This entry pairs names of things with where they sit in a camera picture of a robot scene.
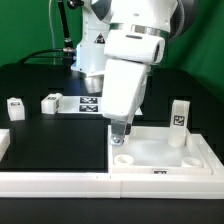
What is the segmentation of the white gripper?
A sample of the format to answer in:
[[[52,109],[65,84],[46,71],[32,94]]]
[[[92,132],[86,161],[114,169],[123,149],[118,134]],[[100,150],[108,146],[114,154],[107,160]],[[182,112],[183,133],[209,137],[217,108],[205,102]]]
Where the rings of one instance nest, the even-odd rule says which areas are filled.
[[[127,123],[143,102],[147,73],[163,57],[165,40],[159,36],[111,30],[106,40],[102,92],[103,116],[111,121],[110,143],[122,146]]]

